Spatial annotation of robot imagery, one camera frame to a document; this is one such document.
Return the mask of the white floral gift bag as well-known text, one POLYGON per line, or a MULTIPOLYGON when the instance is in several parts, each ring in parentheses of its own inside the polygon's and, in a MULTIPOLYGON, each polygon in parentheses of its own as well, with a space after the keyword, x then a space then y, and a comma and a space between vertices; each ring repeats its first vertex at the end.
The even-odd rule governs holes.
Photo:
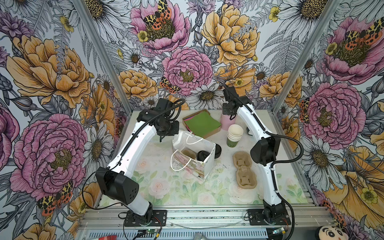
POLYGON ((215 164, 216 144, 188 131, 179 131, 172 141, 171 169, 187 171, 204 181, 215 164))

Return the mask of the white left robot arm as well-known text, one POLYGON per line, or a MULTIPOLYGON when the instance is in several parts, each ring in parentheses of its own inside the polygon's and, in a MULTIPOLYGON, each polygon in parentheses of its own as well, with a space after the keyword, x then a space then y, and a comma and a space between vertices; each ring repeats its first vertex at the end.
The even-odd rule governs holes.
POLYGON ((179 133, 177 118, 184 99, 171 102, 159 99, 154 108, 142 110, 132 134, 120 153, 106 168, 96 170, 95 177, 103 195, 120 201, 137 216, 151 216, 151 204, 139 194, 139 184, 132 177, 138 161, 154 136, 174 136, 179 133))

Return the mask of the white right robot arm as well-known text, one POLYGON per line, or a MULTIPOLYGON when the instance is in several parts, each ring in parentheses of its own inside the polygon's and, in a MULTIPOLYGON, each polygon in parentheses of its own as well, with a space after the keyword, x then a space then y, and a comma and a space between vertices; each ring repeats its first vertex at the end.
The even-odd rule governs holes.
POLYGON ((224 86, 223 93, 226 99, 223 104, 223 114, 239 116, 256 140, 256 144, 250 150, 250 156, 261 167, 264 185, 264 220, 268 224, 274 224, 278 219, 288 215, 286 206, 279 195, 274 168, 281 138, 269 132, 247 97, 239 97, 234 87, 224 86))

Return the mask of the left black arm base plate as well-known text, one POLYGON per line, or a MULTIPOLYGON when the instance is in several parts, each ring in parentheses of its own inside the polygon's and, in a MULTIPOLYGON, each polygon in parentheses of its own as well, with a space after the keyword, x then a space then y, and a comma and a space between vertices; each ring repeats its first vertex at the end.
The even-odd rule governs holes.
POLYGON ((140 216, 129 211, 123 217, 124 227, 164 227, 167 214, 167 210, 149 210, 144 216, 140 216))

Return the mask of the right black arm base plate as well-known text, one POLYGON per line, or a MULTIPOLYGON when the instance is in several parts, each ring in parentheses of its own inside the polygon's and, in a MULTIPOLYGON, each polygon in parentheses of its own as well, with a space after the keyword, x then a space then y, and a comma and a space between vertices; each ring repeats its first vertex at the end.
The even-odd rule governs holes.
POLYGON ((290 225, 291 219, 287 210, 282 214, 273 215, 266 209, 249 209, 245 215, 251 226, 277 226, 290 225))

